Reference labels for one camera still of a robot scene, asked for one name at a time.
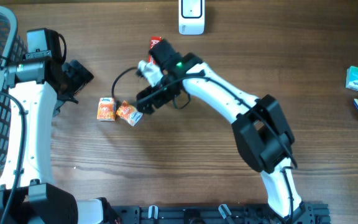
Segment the small orange snack packet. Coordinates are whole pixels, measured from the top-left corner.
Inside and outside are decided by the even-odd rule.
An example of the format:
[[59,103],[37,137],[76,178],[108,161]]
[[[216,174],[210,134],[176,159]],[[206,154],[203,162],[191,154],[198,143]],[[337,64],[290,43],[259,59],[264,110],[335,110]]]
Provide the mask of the small orange snack packet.
[[123,120],[125,120],[131,126],[135,126],[143,114],[137,110],[135,106],[132,106],[127,101],[123,101],[118,107],[116,114]]

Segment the orange juice carton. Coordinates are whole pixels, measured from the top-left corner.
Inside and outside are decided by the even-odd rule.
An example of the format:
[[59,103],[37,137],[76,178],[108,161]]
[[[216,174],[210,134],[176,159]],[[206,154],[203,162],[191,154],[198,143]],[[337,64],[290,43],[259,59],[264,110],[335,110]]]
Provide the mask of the orange juice carton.
[[116,102],[114,98],[103,97],[99,99],[97,120],[99,121],[116,120]]

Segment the red coffee stick sachet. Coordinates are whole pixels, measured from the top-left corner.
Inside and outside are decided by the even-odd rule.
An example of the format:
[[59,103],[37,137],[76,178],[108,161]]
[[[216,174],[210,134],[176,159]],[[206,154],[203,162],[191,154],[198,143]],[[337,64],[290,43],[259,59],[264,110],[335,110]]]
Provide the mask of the red coffee stick sachet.
[[[161,36],[153,36],[150,40],[150,49],[152,49],[156,44],[162,40]],[[155,64],[153,56],[149,55],[149,63]]]

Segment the teal white small box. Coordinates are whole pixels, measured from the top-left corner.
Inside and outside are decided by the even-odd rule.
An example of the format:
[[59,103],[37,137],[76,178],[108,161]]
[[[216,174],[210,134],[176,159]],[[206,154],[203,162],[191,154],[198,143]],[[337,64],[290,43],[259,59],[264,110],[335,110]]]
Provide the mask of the teal white small box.
[[347,69],[346,88],[358,91],[358,67],[350,66]]

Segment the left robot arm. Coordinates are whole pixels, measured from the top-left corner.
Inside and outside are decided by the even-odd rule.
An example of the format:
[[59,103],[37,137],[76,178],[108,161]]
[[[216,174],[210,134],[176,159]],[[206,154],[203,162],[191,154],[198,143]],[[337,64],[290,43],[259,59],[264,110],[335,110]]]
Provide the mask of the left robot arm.
[[11,120],[0,178],[0,223],[120,223],[103,198],[77,200],[53,184],[52,118],[92,79],[85,69],[63,69],[65,39],[41,28],[27,33],[29,51],[7,68]]

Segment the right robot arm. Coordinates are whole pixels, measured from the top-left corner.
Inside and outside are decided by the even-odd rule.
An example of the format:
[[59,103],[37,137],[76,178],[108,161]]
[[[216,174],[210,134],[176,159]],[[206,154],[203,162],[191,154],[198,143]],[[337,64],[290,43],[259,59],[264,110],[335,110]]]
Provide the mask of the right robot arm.
[[165,39],[149,54],[153,62],[141,60],[136,67],[149,83],[136,96],[137,109],[152,114],[183,91],[208,104],[231,125],[239,155],[261,175],[270,209],[280,221],[296,223],[303,201],[292,176],[298,167],[291,149],[295,137],[279,102],[238,89],[199,56],[181,55]]

